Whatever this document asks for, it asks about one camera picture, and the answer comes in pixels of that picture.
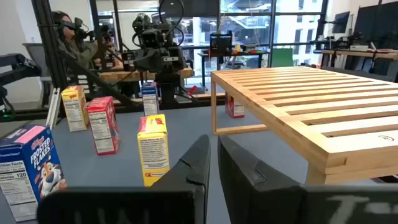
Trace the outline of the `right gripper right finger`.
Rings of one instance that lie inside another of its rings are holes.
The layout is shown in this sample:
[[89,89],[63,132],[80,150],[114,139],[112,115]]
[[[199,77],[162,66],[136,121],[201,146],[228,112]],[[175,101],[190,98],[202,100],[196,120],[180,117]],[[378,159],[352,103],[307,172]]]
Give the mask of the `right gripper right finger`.
[[398,224],[395,185],[302,185],[227,136],[218,170],[232,224]]

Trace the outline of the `red Froot Loops cereal box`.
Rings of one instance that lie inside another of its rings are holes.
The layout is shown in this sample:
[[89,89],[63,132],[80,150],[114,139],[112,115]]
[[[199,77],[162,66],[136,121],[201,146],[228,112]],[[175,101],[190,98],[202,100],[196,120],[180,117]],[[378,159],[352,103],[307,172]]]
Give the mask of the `red Froot Loops cereal box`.
[[225,111],[232,118],[243,118],[245,115],[244,106],[229,93],[225,93]]
[[97,155],[116,154],[120,138],[113,97],[93,99],[88,103],[87,112]]

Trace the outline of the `light wooden slatted shelf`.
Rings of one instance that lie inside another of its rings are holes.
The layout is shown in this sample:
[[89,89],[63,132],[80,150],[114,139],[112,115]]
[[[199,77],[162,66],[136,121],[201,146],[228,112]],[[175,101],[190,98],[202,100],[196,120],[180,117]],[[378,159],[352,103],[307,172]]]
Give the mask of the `light wooden slatted shelf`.
[[221,70],[216,88],[257,125],[214,134],[271,130],[308,162],[307,183],[339,184],[398,174],[398,83],[311,67]]

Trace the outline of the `black 3D printer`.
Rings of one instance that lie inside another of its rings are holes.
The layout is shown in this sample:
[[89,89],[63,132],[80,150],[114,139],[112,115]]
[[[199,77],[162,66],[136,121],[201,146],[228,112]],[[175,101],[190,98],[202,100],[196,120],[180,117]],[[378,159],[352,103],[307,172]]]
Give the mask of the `black 3D printer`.
[[214,57],[223,57],[230,55],[232,52],[232,31],[227,33],[212,33],[210,34],[210,49],[209,54]]

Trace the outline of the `blue Frosted Flakes cereal box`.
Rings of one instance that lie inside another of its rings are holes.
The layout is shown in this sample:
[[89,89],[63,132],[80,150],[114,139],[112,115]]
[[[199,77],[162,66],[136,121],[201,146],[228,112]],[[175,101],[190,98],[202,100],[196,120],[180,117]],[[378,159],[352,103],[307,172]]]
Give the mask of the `blue Frosted Flakes cereal box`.
[[159,101],[156,82],[145,83],[141,89],[144,116],[159,114]]
[[26,125],[0,139],[0,189],[16,222],[33,220],[42,199],[66,187],[48,126]]

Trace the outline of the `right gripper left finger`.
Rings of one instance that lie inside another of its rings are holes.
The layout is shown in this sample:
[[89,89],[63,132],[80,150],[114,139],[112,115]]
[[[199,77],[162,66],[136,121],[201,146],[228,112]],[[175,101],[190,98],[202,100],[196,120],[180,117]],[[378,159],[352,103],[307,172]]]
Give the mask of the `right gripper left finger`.
[[201,135],[150,187],[71,187],[46,196],[39,224],[205,224],[211,144]]

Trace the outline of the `wooden workbench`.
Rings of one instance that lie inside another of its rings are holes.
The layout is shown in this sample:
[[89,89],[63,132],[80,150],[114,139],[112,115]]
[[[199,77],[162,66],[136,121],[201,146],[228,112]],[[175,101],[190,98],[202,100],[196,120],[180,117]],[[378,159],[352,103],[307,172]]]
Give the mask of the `wooden workbench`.
[[[181,78],[189,78],[193,75],[193,70],[190,67],[184,68],[178,72]],[[154,80],[155,73],[144,72],[103,72],[99,74],[100,79],[106,82],[136,82],[143,80]]]

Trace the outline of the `yellow Corn Pops cereal box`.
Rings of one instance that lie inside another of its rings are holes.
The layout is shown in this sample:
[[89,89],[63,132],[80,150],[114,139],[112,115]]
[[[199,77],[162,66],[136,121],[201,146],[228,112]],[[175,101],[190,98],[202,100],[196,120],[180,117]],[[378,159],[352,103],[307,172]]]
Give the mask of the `yellow Corn Pops cereal box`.
[[85,92],[81,85],[68,86],[61,92],[68,127],[71,132],[88,129]]
[[168,132],[164,114],[140,119],[137,144],[144,186],[150,187],[170,170]]

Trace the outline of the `large black screen panels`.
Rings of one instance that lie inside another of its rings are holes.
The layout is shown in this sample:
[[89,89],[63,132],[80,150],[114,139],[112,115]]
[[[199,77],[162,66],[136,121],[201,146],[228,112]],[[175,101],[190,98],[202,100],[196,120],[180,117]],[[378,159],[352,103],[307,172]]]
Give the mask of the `large black screen panels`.
[[354,33],[377,49],[398,50],[398,1],[359,8]]

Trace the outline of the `white aluminium bracket bar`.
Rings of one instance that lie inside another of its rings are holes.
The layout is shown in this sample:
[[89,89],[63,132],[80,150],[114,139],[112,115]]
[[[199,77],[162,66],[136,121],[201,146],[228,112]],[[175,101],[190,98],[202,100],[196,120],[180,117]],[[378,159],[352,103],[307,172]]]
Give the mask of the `white aluminium bracket bar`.
[[52,129],[58,120],[58,114],[60,110],[60,103],[61,103],[61,91],[60,88],[54,88],[50,105],[49,105],[49,112],[47,114],[46,126]]

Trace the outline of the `long wooden desk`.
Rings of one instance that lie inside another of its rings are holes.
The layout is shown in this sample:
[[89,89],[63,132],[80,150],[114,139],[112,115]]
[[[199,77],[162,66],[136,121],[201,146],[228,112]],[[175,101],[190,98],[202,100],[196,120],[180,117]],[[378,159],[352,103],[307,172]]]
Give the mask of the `long wooden desk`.
[[314,50],[315,54],[322,54],[321,67],[325,66],[324,58],[325,55],[330,55],[330,66],[334,67],[336,58],[338,55],[355,56],[371,58],[374,61],[377,58],[398,60],[398,50],[368,50],[368,51],[356,51],[356,50]]

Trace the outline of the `black bulky equipment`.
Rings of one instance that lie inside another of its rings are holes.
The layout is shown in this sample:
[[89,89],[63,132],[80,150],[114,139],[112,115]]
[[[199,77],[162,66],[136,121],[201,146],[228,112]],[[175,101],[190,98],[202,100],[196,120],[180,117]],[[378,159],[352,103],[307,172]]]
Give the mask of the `black bulky equipment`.
[[0,55],[0,68],[11,66],[12,70],[0,73],[0,86],[29,77],[40,77],[42,69],[22,54]]

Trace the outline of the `grey office chair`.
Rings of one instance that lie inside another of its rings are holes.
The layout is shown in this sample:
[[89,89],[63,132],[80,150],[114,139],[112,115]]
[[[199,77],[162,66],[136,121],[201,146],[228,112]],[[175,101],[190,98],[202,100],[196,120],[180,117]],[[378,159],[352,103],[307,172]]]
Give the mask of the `grey office chair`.
[[40,43],[23,43],[22,44],[30,58],[41,68],[42,74],[40,76],[40,82],[42,84],[42,96],[41,96],[41,107],[44,108],[49,105],[50,97],[52,94],[52,78],[47,68],[45,60],[44,47]]

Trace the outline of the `person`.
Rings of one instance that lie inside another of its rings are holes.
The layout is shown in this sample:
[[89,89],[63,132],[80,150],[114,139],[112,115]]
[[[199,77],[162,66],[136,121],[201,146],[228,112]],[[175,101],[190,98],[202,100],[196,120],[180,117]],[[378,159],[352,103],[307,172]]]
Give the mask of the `person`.
[[89,68],[90,61],[98,52],[97,41],[77,44],[75,39],[77,26],[70,16],[62,11],[52,11],[52,17],[57,28],[59,47],[82,66]]

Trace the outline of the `black computer monitor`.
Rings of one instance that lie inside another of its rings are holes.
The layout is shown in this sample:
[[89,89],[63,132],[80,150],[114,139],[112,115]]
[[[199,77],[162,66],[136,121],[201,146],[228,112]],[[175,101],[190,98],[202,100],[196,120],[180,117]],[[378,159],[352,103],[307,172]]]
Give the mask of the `black computer monitor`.
[[348,23],[350,12],[342,12],[335,15],[335,20],[333,21],[332,33],[334,34],[344,34],[346,32],[346,26]]

